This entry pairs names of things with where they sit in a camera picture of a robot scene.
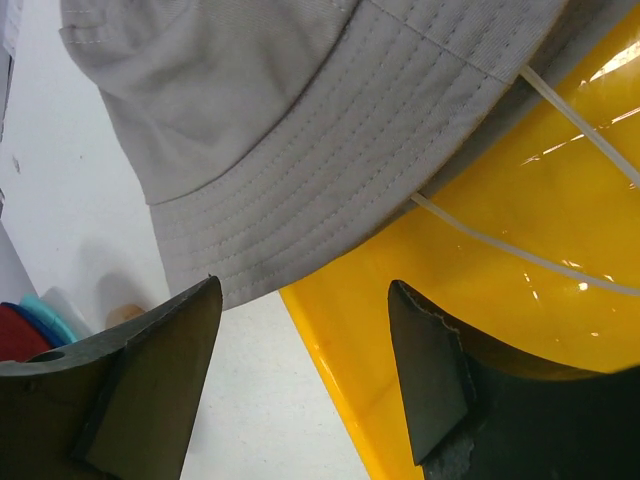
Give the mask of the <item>teal bucket hat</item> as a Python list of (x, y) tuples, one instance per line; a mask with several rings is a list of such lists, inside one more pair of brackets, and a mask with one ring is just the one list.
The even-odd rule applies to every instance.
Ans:
[(64, 346), (79, 340), (62, 315), (35, 294), (24, 295), (19, 305), (38, 321), (38, 325), (44, 328), (44, 332), (53, 340), (55, 346)]

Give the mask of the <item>grey cap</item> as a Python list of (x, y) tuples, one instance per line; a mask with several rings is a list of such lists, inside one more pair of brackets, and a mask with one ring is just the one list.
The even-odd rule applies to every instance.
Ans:
[(169, 291), (233, 308), (446, 185), (630, 1), (64, 1), (150, 208)]

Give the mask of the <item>dark red hat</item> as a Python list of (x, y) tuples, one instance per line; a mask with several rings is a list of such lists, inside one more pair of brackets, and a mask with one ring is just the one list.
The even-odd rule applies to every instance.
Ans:
[(20, 314), (1, 306), (0, 361), (25, 362), (49, 351), (52, 345)]

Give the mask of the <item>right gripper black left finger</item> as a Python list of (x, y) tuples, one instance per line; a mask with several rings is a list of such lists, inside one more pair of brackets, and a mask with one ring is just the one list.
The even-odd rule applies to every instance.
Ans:
[(5, 479), (177, 479), (221, 319), (208, 277), (116, 327), (1, 365)]

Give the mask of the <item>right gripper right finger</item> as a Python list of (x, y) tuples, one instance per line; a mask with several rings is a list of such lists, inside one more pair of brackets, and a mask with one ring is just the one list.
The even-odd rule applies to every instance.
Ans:
[(403, 281), (390, 333), (413, 462), (428, 479), (635, 479), (639, 370), (517, 349)]

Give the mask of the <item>white bucket hat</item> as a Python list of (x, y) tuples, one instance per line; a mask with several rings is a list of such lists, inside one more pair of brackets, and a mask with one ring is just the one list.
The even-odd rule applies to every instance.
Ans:
[(85, 339), (94, 334), (82, 312), (63, 289), (50, 287), (41, 296), (41, 300), (58, 314), (78, 339)]

